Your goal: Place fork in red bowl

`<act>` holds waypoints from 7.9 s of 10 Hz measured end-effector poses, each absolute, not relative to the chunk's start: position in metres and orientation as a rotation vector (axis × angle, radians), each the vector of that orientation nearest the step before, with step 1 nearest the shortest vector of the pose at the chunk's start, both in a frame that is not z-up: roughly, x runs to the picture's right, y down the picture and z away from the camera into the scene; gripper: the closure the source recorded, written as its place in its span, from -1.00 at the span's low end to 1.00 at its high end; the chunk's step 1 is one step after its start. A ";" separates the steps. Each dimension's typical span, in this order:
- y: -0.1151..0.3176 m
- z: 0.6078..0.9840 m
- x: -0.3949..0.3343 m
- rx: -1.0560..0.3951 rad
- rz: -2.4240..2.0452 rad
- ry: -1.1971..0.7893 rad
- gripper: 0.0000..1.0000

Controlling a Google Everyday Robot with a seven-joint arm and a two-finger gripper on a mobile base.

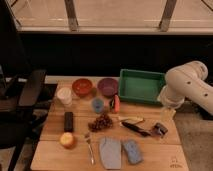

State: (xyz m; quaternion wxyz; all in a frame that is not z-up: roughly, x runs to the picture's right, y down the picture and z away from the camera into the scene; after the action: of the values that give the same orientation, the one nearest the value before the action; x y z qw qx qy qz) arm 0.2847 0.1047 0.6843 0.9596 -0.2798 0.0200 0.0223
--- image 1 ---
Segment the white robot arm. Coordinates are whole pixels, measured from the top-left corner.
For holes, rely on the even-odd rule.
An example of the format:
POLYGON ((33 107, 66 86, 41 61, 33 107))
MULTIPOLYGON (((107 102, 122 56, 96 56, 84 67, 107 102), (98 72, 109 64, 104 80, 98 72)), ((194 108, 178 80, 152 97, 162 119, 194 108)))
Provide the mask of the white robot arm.
POLYGON ((208 68, 200 61, 171 68, 158 100, 166 108, 178 109, 188 98, 213 116, 213 86, 205 82, 207 76, 208 68))

